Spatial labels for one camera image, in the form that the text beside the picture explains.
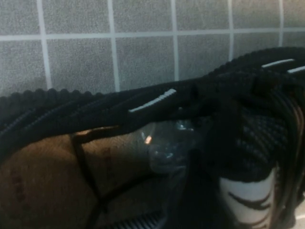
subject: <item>gray tile wall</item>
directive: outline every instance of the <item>gray tile wall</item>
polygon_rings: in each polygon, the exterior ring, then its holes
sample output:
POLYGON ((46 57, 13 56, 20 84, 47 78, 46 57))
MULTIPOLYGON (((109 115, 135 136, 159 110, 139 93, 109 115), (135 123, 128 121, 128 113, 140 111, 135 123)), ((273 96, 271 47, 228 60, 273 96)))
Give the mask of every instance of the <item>gray tile wall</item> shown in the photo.
POLYGON ((305 46, 304 0, 0 0, 0 96, 108 93, 305 46))

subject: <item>black knit shoe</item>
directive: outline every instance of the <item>black knit shoe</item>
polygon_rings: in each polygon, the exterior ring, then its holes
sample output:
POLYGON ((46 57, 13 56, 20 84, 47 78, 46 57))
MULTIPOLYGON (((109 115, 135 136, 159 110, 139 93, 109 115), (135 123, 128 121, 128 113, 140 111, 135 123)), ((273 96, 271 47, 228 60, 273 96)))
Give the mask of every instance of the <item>black knit shoe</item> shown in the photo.
POLYGON ((194 80, 108 95, 38 90, 3 97, 0 159, 45 138, 70 135, 97 199, 80 225, 92 229, 121 193, 150 179, 170 180, 173 172, 139 175, 101 195, 82 145, 149 123, 190 120, 201 140, 185 154, 186 174, 153 216, 160 222, 152 224, 144 215, 108 228, 286 229, 294 224, 305 189, 304 66, 305 49, 277 48, 243 56, 194 80), (75 135, 85 130, 91 131, 75 135))

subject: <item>gray textured tile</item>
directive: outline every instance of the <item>gray textured tile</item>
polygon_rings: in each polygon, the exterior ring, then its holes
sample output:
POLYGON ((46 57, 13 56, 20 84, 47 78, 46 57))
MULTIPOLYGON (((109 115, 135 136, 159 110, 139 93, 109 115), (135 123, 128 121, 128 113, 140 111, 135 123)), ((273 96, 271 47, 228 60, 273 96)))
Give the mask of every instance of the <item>gray textured tile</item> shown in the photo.
POLYGON ((36 0, 0 0, 0 35, 39 33, 36 0))
POLYGON ((284 26, 305 27, 304 0, 284 0, 284 26))
POLYGON ((114 91, 109 39, 48 41, 53 87, 92 93, 114 91))
POLYGON ((176 0, 178 30, 228 29, 227 0, 176 0))
POLYGON ((279 1, 233 0, 234 28, 278 28, 279 1))
POLYGON ((109 32, 107 0, 44 0, 47 33, 109 32))
POLYGON ((229 59, 229 35, 181 36, 179 44, 180 80, 201 77, 229 59))
POLYGON ((296 224, 292 229, 304 229, 304 228, 305 228, 305 219, 299 219, 296 221, 296 224))
POLYGON ((241 33, 234 35, 234 57, 278 46, 278 33, 241 33))
POLYGON ((305 32, 284 33, 283 46, 305 47, 305 32))
POLYGON ((116 32, 171 31, 170 0, 113 1, 116 32))
POLYGON ((172 37, 117 39, 121 90, 174 80, 172 37))
POLYGON ((0 95, 46 89, 40 41, 0 42, 0 95))

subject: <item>white grout line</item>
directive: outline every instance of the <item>white grout line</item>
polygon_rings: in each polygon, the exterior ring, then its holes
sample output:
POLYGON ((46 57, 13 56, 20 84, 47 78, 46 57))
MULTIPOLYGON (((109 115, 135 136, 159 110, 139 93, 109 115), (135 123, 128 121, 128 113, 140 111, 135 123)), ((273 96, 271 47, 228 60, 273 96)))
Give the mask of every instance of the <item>white grout line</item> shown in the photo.
POLYGON ((192 35, 208 35, 208 34, 229 34, 230 30, 190 30, 178 31, 178 36, 192 36, 192 35))
POLYGON ((295 27, 295 28, 284 28, 283 29, 284 32, 305 32, 305 28, 299 28, 299 27, 295 27))
POLYGON ((178 81, 179 80, 179 52, 178 52, 176 0, 171 0, 171 6, 172 6, 172 23, 173 23, 174 75, 175 75, 175 81, 178 81))
POLYGON ((51 79, 51 71, 50 71, 50 63, 49 63, 48 44, 46 39, 46 28, 44 25, 44 18, 43 18, 42 0, 37 0, 37 10, 38 10, 38 19, 39 19, 39 27, 40 27, 40 35, 41 35, 45 77, 47 82, 47 89, 50 89, 52 88, 52 79, 51 79))
POLYGON ((169 37, 173 36, 172 31, 156 31, 156 32, 118 32, 114 35, 116 38, 130 37, 169 37))
POLYGON ((114 16, 113 16, 113 5, 112 0, 108 0, 108 14, 109 14, 109 25, 111 34, 111 50, 112 50, 112 62, 113 62, 113 76, 115 91, 120 91, 120 78, 119 78, 119 66, 118 66, 118 55, 116 50, 116 40, 114 31, 114 16))
POLYGON ((278 46, 283 46, 283 36, 284 36, 284 3, 283 0, 279 0, 280 6, 280 32, 279 32, 279 40, 278 46))
MULTIPOLYGON (((191 30, 177 31, 177 36, 193 36, 208 34, 231 34, 233 33, 264 33, 279 32, 280 28, 258 28, 258 29, 224 29, 224 30, 191 30)), ((283 28, 283 32, 305 32, 305 28, 283 28)), ((157 31, 157 32, 120 32, 120 33, 71 33, 71 34, 42 34, 42 35, 2 35, 0 42, 6 41, 36 41, 41 36, 47 40, 60 39, 90 39, 90 38, 132 38, 132 37, 162 37, 173 36, 173 31, 157 31)))
POLYGON ((5 35, 0 36, 0 41, 10 42, 10 41, 37 41, 40 40, 40 35, 5 35))
POLYGON ((86 38, 111 38, 110 33, 68 33, 68 34, 47 34, 47 40, 59 40, 59 39, 86 39, 86 38))
POLYGON ((230 43, 229 43, 229 61, 234 56, 234 23, 233 23, 233 9, 232 0, 228 0, 228 12, 229 12, 229 29, 230 29, 230 43))
POLYGON ((279 32, 279 28, 258 28, 258 29, 235 29, 234 33, 265 33, 265 32, 279 32))

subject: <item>shoe tongue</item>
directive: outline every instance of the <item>shoe tongue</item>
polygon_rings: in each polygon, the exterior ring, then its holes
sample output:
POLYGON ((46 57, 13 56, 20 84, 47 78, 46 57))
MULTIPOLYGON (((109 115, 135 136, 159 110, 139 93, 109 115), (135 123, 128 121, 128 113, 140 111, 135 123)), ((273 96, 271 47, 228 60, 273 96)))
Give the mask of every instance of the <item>shoe tongue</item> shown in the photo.
POLYGON ((252 136, 236 101, 225 101, 215 114, 203 146, 202 163, 219 177, 232 180, 257 181, 272 170, 271 153, 252 136))
POLYGON ((202 163, 216 178, 217 191, 242 228, 269 228, 274 207, 275 170, 271 152, 250 130, 248 116, 226 101, 206 136, 202 163))

